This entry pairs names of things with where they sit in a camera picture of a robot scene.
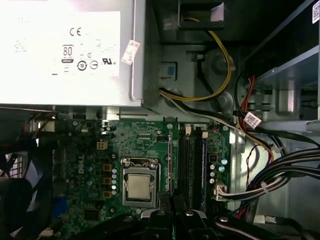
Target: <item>yellow wire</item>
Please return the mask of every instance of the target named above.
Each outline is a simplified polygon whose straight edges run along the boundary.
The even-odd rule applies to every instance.
[[[269,154],[270,154],[270,156],[271,156],[271,162],[273,162],[273,161],[275,160],[275,156],[274,156],[273,152],[272,152],[266,145],[264,145],[262,142],[260,142],[259,140],[251,137],[250,135],[248,135],[248,134],[243,130],[243,128],[241,127],[241,125],[240,125],[240,123],[239,123],[239,118],[238,118],[238,117],[236,118],[236,122],[237,122],[237,125],[238,125],[239,129],[241,129],[241,130],[244,132],[244,134],[245,134],[245,136],[246,136],[247,138],[249,138],[249,139],[250,139],[251,141],[253,141],[254,143],[258,144],[259,146],[264,147],[264,149],[269,152]]]
[[[187,20],[191,20],[194,22],[200,22],[198,19],[193,18],[193,17],[186,17],[185,19]],[[183,101],[183,102],[195,102],[195,101],[202,101],[202,100],[206,100],[215,96],[218,96],[219,94],[221,94],[228,86],[230,79],[231,79],[231,75],[232,75],[232,71],[231,71],[231,61],[230,61],[230,56],[225,48],[225,46],[223,45],[223,43],[221,42],[221,40],[219,39],[219,37],[213,32],[213,31],[208,31],[209,34],[213,37],[213,39],[216,41],[216,43],[218,44],[218,46],[220,47],[225,61],[226,61],[226,66],[227,66],[227,74],[226,74],[226,78],[222,84],[222,86],[213,94],[209,95],[209,96],[201,96],[201,97],[187,97],[187,96],[176,96],[170,93],[167,93],[163,90],[160,90],[160,92],[164,95],[166,95],[168,98],[174,99],[174,100],[178,100],[178,101]]]

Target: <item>cpu socket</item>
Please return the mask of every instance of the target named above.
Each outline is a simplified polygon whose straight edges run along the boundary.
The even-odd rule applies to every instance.
[[[131,208],[155,208],[160,184],[156,159],[123,158],[122,204]]]

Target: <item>motherboard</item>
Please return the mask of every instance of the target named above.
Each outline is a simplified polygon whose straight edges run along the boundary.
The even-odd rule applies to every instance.
[[[55,196],[66,198],[60,239],[181,194],[206,212],[216,181],[229,184],[229,130],[219,124],[70,120],[53,163]]]

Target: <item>cooling fan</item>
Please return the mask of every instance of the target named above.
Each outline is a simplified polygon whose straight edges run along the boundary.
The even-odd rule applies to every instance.
[[[53,150],[35,140],[25,148],[0,150],[0,240],[33,239],[51,219]]]

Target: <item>ce mark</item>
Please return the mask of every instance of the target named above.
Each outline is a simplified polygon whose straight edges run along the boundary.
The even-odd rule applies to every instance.
[[[76,32],[75,32],[75,28],[73,27],[73,28],[71,28],[70,29],[70,31],[69,31],[69,33],[70,33],[70,35],[72,36],[72,37],[74,37],[75,36],[75,33],[78,35],[78,36],[81,36],[81,27],[79,27],[77,30],[76,30]]]

